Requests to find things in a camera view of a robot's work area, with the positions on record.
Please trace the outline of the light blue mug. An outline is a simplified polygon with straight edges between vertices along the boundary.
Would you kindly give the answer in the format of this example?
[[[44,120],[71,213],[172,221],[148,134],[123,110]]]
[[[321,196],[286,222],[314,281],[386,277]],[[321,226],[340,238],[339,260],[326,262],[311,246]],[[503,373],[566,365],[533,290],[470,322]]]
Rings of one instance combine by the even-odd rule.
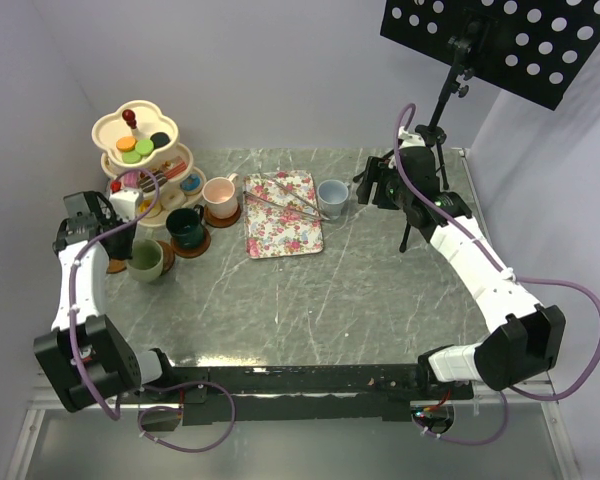
[[[349,198],[348,185],[339,180],[325,180],[316,190],[321,212],[332,220],[337,219]]]

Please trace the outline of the chocolate layer toy cake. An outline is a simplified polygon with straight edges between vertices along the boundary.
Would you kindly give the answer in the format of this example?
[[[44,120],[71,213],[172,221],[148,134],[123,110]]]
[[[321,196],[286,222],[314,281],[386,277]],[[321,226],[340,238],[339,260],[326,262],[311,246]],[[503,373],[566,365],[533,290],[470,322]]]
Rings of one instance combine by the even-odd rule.
[[[151,175],[147,175],[142,173],[138,180],[138,187],[144,193],[150,193],[155,190],[155,185],[162,187],[164,184],[168,182],[168,178],[165,173],[162,171],[154,171]]]

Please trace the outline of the yellow toy tart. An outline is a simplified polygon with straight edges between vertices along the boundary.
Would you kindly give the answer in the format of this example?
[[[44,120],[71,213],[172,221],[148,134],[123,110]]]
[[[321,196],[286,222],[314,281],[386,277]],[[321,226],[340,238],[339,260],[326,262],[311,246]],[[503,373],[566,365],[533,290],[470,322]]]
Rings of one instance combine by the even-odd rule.
[[[144,201],[140,207],[139,212],[145,213],[146,218],[156,217],[163,210],[160,201],[153,204],[150,200]]]

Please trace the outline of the green toy macaron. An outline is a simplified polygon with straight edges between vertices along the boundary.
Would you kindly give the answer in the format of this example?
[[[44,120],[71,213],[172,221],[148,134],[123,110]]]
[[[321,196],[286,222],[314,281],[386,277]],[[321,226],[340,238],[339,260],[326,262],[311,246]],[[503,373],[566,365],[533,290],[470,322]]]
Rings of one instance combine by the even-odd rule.
[[[143,160],[143,155],[136,150],[126,151],[122,153],[122,161],[124,164],[134,165]]]
[[[155,144],[150,138],[142,138],[135,144],[134,151],[140,156],[149,156],[155,149]]]

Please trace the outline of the light green mug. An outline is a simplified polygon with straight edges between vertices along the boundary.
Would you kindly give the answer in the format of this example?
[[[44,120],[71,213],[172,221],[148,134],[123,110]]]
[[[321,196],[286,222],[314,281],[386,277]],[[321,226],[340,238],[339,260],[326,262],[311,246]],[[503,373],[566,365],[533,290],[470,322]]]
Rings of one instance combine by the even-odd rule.
[[[141,283],[157,280],[163,271],[164,252],[155,240],[135,240],[132,245],[131,258],[125,261],[129,275]]]

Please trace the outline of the orange toy macaron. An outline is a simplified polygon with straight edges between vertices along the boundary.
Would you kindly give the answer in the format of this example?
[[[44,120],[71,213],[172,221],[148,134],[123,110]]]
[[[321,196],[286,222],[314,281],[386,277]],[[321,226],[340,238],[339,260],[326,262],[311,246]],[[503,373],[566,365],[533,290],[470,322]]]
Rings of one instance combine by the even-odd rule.
[[[121,137],[116,141],[116,148],[118,151],[126,153],[133,151],[137,140],[133,136]]]

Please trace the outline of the cream three-tier dessert stand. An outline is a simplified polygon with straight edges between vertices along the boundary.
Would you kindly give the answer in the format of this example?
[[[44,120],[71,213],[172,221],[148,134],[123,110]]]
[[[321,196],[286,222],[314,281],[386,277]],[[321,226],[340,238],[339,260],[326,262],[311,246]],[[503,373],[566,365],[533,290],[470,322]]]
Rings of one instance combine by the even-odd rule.
[[[133,136],[138,141],[142,138],[150,138],[156,132],[167,133],[171,142],[165,147],[154,149],[149,156],[143,156],[143,160],[137,164],[123,163],[123,152],[116,148],[116,141],[119,138]],[[147,200],[155,204],[160,201],[163,194],[170,190],[182,191],[180,183],[193,173],[201,177],[203,186],[206,183],[206,175],[195,165],[192,151],[180,141],[180,131],[176,122],[151,101],[132,100],[122,104],[117,110],[102,116],[95,122],[91,130],[91,137],[96,147],[101,150],[100,162],[104,173],[110,179],[117,180],[123,187],[141,191],[143,194],[141,204]],[[142,173],[151,175],[154,171],[162,171],[162,165],[176,157],[181,157],[186,161],[187,169],[184,172],[168,179],[168,182],[162,187],[155,185],[155,190],[150,193],[144,193],[138,187],[138,180]],[[191,196],[187,196],[182,191],[186,195],[186,201],[180,208],[192,207],[199,203],[202,198],[202,189],[203,187],[197,194]],[[145,217],[141,221],[141,225],[147,228],[163,227],[170,213],[171,211],[163,208],[156,217]]]

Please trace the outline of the dark green mug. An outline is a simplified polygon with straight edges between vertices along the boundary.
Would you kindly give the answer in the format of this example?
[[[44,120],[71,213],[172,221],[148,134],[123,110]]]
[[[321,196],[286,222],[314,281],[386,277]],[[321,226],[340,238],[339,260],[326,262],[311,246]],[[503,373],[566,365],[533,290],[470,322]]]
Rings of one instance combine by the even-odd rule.
[[[195,249],[204,241],[204,207],[173,210],[167,217],[166,228],[175,244],[182,249]]]

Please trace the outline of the black toy cookie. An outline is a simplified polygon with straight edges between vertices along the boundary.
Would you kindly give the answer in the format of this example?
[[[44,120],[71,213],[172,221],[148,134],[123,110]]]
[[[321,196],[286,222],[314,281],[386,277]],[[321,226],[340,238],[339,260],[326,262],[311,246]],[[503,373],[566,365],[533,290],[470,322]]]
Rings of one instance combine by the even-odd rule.
[[[171,138],[165,132],[156,132],[150,137],[155,149],[167,146],[171,142]]]

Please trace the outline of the pink toy cake slice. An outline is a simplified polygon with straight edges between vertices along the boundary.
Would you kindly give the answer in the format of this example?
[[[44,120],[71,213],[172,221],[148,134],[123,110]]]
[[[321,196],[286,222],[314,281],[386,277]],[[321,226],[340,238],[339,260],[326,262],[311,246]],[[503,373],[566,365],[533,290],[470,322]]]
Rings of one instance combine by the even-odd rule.
[[[166,161],[162,165],[162,171],[167,179],[171,179],[180,175],[187,169],[187,163],[181,157],[176,157],[173,160]]]

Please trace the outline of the blue frosted toy donut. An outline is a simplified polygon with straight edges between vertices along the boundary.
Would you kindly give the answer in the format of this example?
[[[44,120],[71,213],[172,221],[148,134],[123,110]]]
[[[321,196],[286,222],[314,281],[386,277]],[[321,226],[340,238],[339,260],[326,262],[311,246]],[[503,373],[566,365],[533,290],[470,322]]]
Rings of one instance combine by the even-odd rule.
[[[180,189],[187,195],[197,194],[203,187],[203,181],[198,174],[190,174],[180,183]]]

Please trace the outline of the floral serving tray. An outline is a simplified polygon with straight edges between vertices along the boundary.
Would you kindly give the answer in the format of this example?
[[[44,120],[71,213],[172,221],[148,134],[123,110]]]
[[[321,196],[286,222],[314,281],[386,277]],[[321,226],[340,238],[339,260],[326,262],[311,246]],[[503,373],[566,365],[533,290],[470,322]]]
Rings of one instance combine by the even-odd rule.
[[[297,193],[317,205],[316,187],[309,172],[290,170],[264,174],[286,184],[293,183]],[[245,195],[244,216],[246,252],[254,260],[317,254],[324,249],[321,220],[279,210]]]

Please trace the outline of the pink mug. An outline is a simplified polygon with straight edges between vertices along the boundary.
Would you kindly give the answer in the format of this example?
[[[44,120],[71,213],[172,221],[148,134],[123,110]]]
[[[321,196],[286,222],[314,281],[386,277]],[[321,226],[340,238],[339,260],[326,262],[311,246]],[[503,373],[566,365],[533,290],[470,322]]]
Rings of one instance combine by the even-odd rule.
[[[227,219],[238,209],[237,183],[239,175],[231,173],[227,177],[215,177],[206,182],[202,196],[207,210],[217,219]]]

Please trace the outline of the metal serving tongs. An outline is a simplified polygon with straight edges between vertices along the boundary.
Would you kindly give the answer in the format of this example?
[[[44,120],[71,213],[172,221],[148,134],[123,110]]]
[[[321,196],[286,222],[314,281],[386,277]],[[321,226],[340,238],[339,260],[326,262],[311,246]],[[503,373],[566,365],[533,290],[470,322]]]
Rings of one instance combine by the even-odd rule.
[[[297,193],[294,184],[262,172],[249,175],[244,180],[244,195],[265,205],[288,211],[312,220],[333,220],[312,200]]]

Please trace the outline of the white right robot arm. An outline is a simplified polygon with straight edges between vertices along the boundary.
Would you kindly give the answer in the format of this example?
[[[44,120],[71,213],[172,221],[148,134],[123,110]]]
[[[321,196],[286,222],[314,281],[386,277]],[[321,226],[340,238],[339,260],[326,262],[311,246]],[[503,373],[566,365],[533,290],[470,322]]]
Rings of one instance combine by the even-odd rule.
[[[498,256],[467,203],[457,193],[442,190],[443,174],[424,140],[401,128],[398,145],[398,158],[368,158],[357,199],[405,213],[407,230],[419,231],[449,263],[489,332],[481,342],[443,346],[420,355],[419,392],[434,399],[451,382],[464,381],[501,391],[552,369],[566,325],[562,311],[543,306],[512,271],[494,267]]]

